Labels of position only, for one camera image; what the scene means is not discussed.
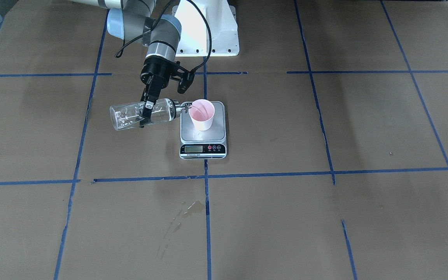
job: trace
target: water spill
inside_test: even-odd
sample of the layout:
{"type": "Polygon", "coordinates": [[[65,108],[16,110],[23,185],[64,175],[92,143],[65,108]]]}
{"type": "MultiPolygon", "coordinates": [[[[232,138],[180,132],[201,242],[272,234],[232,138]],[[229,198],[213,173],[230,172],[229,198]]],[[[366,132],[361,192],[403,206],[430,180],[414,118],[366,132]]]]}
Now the water spill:
{"type": "Polygon", "coordinates": [[[186,211],[183,214],[183,219],[184,218],[188,218],[189,216],[191,216],[194,213],[200,213],[201,211],[203,211],[205,209],[205,205],[203,205],[199,200],[194,202],[193,204],[191,204],[190,207],[188,207],[188,211],[186,211]]]}
{"type": "Polygon", "coordinates": [[[174,231],[173,232],[176,232],[176,231],[178,231],[179,229],[181,228],[181,223],[179,223],[179,225],[177,225],[177,227],[174,229],[174,231]]]}

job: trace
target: scale platform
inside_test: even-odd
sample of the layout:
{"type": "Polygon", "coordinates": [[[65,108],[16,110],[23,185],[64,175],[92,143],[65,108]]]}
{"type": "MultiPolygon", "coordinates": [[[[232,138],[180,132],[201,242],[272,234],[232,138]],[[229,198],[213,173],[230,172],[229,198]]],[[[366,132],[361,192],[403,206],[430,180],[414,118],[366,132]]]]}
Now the scale platform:
{"type": "MultiPolygon", "coordinates": [[[[225,158],[228,154],[226,139],[226,109],[220,101],[212,101],[215,107],[212,126],[206,131],[194,128],[188,113],[181,113],[181,148],[182,159],[225,158]]],[[[184,102],[181,106],[191,104],[184,102]]]]}

